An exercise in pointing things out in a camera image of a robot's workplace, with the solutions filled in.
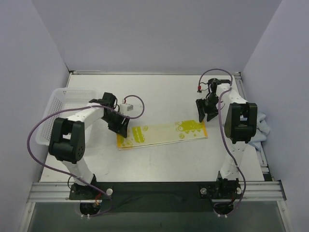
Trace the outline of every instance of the light blue fabric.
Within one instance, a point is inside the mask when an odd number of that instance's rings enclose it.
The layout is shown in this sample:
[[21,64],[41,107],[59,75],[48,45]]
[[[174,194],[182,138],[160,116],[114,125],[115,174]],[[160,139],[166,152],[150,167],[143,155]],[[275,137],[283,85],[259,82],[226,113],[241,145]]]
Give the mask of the light blue fabric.
[[254,146],[255,149],[261,151],[261,142],[266,141],[270,128],[265,122],[266,115],[262,112],[257,113],[256,134],[251,138],[249,144]]

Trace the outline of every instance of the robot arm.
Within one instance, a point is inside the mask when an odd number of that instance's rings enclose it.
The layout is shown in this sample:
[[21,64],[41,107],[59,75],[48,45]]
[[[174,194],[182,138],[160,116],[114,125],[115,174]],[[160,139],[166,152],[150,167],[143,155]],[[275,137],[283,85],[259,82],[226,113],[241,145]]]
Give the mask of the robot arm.
[[[113,108],[116,97],[111,93],[104,93],[102,99],[93,99],[90,103]],[[121,104],[122,114],[133,109],[132,105]],[[85,130],[95,121],[102,118],[108,123],[108,128],[123,137],[127,137],[129,119],[105,108],[89,108],[81,110],[68,118],[56,118],[54,121],[48,151],[61,161],[70,173],[83,179],[87,183],[96,181],[95,175],[89,170],[83,156],[85,151]],[[74,178],[75,184],[85,186]]]
[[[207,121],[218,115],[216,104],[219,102],[219,96],[230,88],[229,80],[213,78],[208,81],[208,88],[209,93],[206,98],[196,100],[200,122],[205,114],[207,114]],[[256,132],[257,105],[248,103],[233,89],[225,93],[221,100],[229,106],[224,125],[226,143],[240,165],[247,143]],[[229,154],[226,154],[220,176],[227,180],[236,180],[239,177],[235,162]]]

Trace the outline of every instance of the white laundry basket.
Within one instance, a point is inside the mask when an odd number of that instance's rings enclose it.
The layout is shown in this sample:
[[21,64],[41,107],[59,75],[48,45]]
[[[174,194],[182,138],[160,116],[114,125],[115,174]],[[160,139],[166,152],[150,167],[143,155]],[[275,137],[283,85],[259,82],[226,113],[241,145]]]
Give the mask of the white laundry basket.
[[[86,89],[86,88],[57,88],[53,91],[47,107],[44,112],[44,116],[46,117],[52,113],[55,113],[59,110],[71,109],[71,108],[80,108],[87,106],[88,102],[91,99],[98,98],[98,92],[94,89]],[[54,124],[54,120],[57,117],[66,118],[75,114],[76,111],[64,112],[59,115],[55,115],[50,119],[46,120],[42,123],[36,135],[36,142],[42,145],[49,145],[52,128]],[[85,131],[85,142],[87,143],[89,140],[91,127],[88,127]]]

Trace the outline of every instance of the white table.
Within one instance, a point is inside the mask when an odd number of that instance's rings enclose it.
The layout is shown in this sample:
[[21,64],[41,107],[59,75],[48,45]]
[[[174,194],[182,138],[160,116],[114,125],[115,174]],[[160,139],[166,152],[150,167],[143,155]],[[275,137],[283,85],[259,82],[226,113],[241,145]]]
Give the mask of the white table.
[[[214,77],[229,79],[228,76],[205,76],[203,81]],[[68,87],[94,88],[101,95],[110,92],[118,100],[129,94],[140,96],[145,102],[145,113],[131,120],[131,127],[198,120],[195,103],[198,79],[196,75],[72,75]],[[140,104],[134,98],[129,98],[128,103]],[[227,109],[223,108],[224,119]],[[140,111],[137,107],[130,115],[138,115]],[[106,122],[98,120],[92,128],[84,158],[97,180],[102,182],[215,181],[226,150],[218,117],[205,123],[208,139],[120,151],[115,133],[108,130]],[[67,171],[51,155],[46,164]],[[256,151],[250,145],[240,168],[247,181],[264,180]],[[42,182],[66,182],[67,179],[67,175],[46,168],[41,177]]]

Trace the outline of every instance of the metal frame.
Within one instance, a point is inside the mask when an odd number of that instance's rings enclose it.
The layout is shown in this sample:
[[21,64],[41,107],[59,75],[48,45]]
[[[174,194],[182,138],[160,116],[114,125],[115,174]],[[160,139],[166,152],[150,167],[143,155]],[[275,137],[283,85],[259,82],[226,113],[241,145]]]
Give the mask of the metal frame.
[[[68,82],[72,74],[112,74],[108,72],[101,71],[73,71],[70,72]],[[130,74],[130,73],[113,73],[113,74]],[[139,73],[139,74],[165,74],[170,73]],[[235,81],[239,90],[239,94],[246,98],[244,87],[242,84],[242,78],[240,73],[236,74]],[[261,152],[257,153],[261,157],[261,169],[264,174],[269,174],[267,160],[262,149]],[[29,193],[28,202],[26,205],[25,213],[23,215],[19,231],[26,232],[30,225],[31,217],[33,214],[35,203],[92,203],[94,200],[69,200],[70,190],[67,183],[63,182],[40,182],[33,183],[31,191]],[[284,227],[287,232],[292,232],[293,228],[288,215],[288,209],[285,203],[285,194],[280,181],[260,181],[260,182],[247,182],[247,190],[243,198],[244,201],[276,201],[279,207],[281,218]]]

